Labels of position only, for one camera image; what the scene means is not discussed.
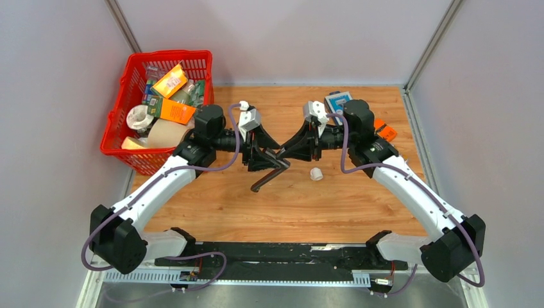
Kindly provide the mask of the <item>white PVC elbow fitting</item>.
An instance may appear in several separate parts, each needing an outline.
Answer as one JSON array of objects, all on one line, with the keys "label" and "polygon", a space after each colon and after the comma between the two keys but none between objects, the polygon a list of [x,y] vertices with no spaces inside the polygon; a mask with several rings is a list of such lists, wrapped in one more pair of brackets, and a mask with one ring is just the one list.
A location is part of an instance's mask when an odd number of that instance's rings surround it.
[{"label": "white PVC elbow fitting", "polygon": [[314,167],[310,170],[310,179],[313,181],[320,181],[323,179],[323,172],[320,168]]}]

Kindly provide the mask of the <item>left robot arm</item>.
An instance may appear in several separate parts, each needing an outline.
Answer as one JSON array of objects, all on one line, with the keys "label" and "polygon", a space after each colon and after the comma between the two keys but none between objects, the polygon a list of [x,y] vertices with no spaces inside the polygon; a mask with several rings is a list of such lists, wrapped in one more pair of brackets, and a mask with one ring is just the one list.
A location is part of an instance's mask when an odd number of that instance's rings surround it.
[{"label": "left robot arm", "polygon": [[110,208],[98,205],[90,215],[90,234],[81,250],[83,265],[91,251],[107,265],[127,274],[142,262],[173,258],[188,266],[196,258],[190,235],[180,228],[145,233],[155,213],[179,190],[204,172],[229,168],[238,156],[250,171],[272,168],[280,145],[263,129],[258,110],[245,101],[224,113],[218,105],[204,105],[194,116],[194,127],[162,167],[142,186]]}]

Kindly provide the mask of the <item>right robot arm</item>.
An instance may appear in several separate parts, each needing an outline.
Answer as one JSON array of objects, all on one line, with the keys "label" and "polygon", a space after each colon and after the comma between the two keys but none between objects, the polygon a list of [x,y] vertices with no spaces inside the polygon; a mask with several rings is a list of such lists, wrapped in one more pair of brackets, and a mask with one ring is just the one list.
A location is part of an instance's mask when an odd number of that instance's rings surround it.
[{"label": "right robot arm", "polygon": [[334,114],[321,102],[311,101],[303,114],[302,127],[280,147],[280,158],[312,161],[324,150],[340,149],[342,164],[350,161],[353,172],[362,171],[383,185],[426,231],[424,237],[388,230],[374,235],[367,242],[370,266],[380,269],[390,261],[420,264],[434,278],[448,282],[475,265],[479,274],[475,286],[484,285],[485,222],[451,206],[409,167],[398,150],[377,133],[375,115],[366,101],[349,100],[341,113]]}]

